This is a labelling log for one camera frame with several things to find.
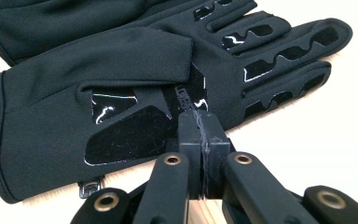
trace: black glove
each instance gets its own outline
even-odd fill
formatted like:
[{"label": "black glove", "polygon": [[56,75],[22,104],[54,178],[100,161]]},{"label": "black glove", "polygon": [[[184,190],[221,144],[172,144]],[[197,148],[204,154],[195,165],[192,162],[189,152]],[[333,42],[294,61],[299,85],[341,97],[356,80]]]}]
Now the black glove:
[{"label": "black glove", "polygon": [[0,56],[14,65],[80,37],[160,20],[205,1],[0,0]]},{"label": "black glove", "polygon": [[[60,53],[49,51],[0,74],[0,195],[14,203],[151,160],[164,151],[164,141],[184,110],[208,109],[228,129],[322,85],[330,64],[316,60],[348,44],[351,28],[329,19],[291,29],[265,12],[243,18],[253,7],[253,1],[212,1],[149,26],[193,39],[186,84],[118,88],[142,78],[135,60],[115,68],[134,68],[123,75],[128,76],[127,85],[117,85],[113,75],[109,81],[93,80],[102,61],[97,56],[69,69],[65,63],[53,65],[61,54],[74,53],[67,54],[67,48],[82,49],[78,43],[115,32],[70,43],[60,47]],[[159,65],[165,65],[159,53],[150,50],[149,57],[159,57]],[[43,66],[34,69],[35,63]],[[147,65],[157,74],[170,75],[162,71],[167,66]],[[38,88],[30,86],[29,79]]]}]

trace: black fabric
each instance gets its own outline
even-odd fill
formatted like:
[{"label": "black fabric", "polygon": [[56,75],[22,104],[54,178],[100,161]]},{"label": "black fabric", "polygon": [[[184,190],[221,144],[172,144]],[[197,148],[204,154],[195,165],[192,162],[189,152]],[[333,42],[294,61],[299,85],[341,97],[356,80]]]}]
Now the black fabric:
[{"label": "black fabric", "polygon": [[[255,6],[213,0],[176,14],[171,8],[160,21],[88,36],[0,74],[0,195],[14,203],[151,160],[182,111],[207,109],[229,129],[323,85],[331,66],[317,60],[344,48],[351,28],[336,19],[291,28],[266,12],[242,16]],[[120,40],[132,40],[117,34],[133,30],[150,35],[115,53]],[[193,41],[191,66],[189,40],[180,36]],[[117,104],[93,110],[94,96],[125,95],[135,105],[93,120]]]},{"label": "black fabric", "polygon": [[[98,167],[85,163],[85,147],[92,134],[125,118],[95,124],[92,89],[185,82],[191,50],[192,42],[186,37],[133,28],[76,41],[1,73],[2,198],[15,203],[145,162],[140,158]],[[142,92],[135,94],[142,99]]]},{"label": "black fabric", "polygon": [[0,56],[9,65],[14,65],[78,38],[131,21],[158,19],[159,14],[167,9],[175,7],[184,10],[200,2],[202,1],[0,0]]}]

